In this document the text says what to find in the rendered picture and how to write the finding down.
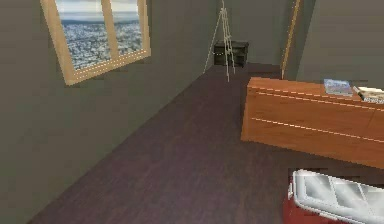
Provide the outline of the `orange wooden chest of drawers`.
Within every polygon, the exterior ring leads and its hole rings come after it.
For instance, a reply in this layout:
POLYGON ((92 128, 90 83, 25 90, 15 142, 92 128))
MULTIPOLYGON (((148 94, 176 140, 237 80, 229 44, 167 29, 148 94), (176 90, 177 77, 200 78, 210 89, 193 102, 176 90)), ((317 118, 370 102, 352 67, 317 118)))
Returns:
POLYGON ((253 77, 241 139, 384 169, 384 105, 322 84, 253 77))

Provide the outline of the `pale tripod floor lamp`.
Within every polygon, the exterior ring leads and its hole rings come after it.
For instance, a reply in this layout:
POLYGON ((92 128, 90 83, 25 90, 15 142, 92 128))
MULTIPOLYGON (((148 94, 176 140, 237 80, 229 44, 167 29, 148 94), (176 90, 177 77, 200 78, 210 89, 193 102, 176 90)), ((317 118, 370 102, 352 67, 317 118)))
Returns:
POLYGON ((208 50, 208 54, 207 54, 207 58, 206 58, 203 72, 206 72, 208 62, 210 59, 210 55, 213 54, 214 42, 215 42, 215 38, 216 38, 216 34, 218 31, 219 25, 222 25, 222 31, 223 31, 226 76, 227 76, 227 81, 230 81, 229 59, 231 59, 231 61, 232 61, 233 73, 236 73, 236 69, 235 69, 234 54, 233 54, 233 48, 232 48, 232 39, 231 39, 229 20, 228 20, 228 10, 225 6, 225 0, 221 0, 221 8, 220 8, 219 15, 217 18, 216 26, 215 26, 213 37, 211 40, 211 44, 209 46, 209 50, 208 50))

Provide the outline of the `black low shelf unit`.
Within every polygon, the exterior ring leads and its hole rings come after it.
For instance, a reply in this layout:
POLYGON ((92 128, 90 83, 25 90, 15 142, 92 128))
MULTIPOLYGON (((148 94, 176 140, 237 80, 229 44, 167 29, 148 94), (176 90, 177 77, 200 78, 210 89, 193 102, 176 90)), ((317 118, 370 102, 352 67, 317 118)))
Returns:
POLYGON ((233 53, 225 54, 225 45, 223 41, 217 41, 214 44, 214 64, 235 67, 244 67, 247 62, 248 55, 248 42, 232 41, 231 42, 233 53))

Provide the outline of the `wooden framed window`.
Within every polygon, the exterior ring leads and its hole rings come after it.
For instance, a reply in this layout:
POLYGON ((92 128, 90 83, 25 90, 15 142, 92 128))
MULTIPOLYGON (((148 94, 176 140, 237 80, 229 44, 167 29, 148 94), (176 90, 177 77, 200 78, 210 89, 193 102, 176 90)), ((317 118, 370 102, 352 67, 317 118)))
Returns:
POLYGON ((40 0, 66 85, 151 56, 148 0, 40 0))

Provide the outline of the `blue book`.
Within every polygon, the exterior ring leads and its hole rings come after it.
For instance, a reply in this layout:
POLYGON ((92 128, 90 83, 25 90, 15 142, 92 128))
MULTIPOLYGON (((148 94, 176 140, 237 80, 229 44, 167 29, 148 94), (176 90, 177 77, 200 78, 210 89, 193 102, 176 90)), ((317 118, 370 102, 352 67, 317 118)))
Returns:
POLYGON ((352 96, 353 91, 350 83, 344 80, 324 80, 325 92, 332 95, 352 96))

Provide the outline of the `white and black book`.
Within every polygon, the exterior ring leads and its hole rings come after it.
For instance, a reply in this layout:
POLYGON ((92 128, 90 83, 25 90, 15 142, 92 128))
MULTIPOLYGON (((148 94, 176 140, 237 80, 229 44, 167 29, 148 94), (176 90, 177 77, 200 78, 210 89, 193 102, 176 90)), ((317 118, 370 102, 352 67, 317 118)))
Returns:
POLYGON ((384 90, 382 89, 354 86, 353 90, 364 102, 384 104, 384 90))

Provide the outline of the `wooden door frame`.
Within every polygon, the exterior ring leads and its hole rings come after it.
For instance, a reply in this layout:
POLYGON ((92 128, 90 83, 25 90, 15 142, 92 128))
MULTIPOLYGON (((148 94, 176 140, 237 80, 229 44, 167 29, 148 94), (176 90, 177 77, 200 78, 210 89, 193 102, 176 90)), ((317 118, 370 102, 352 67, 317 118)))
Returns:
POLYGON ((289 54, 290 54, 290 49, 292 45, 292 41, 294 38, 294 32, 295 32, 295 27, 297 23, 297 17, 299 14, 300 10, 300 4, 301 0, 294 0, 293 1, 293 6, 291 7, 291 14, 289 17, 289 26, 287 29, 287 35, 286 35, 286 43, 284 46, 284 51, 282 54, 282 60, 281 60, 281 79, 284 79, 285 77, 285 71, 288 65, 288 60, 289 60, 289 54))

